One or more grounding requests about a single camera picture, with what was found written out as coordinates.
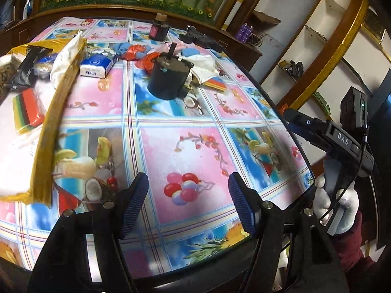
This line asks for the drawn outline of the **dark red sleeve forearm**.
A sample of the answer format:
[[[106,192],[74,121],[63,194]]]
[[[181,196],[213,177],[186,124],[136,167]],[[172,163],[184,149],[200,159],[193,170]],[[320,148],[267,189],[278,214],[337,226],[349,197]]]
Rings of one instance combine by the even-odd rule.
[[[345,233],[331,236],[331,242],[340,260],[341,268],[348,276],[363,274],[375,262],[370,257],[364,257],[360,248],[362,214],[358,212],[353,226]]]

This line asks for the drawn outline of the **white-gloved right hand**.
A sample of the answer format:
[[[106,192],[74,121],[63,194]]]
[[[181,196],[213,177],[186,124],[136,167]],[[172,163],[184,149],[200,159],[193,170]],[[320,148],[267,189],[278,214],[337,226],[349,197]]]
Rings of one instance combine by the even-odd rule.
[[[340,235],[353,226],[358,212],[359,199],[354,189],[355,181],[348,189],[342,188],[337,191],[336,198],[339,199],[339,204],[333,210],[331,210],[331,199],[324,188],[325,181],[324,175],[320,175],[315,180],[316,191],[312,209],[324,226],[330,221],[334,211],[342,210],[341,219],[337,221],[338,215],[336,214],[328,229],[330,235]]]

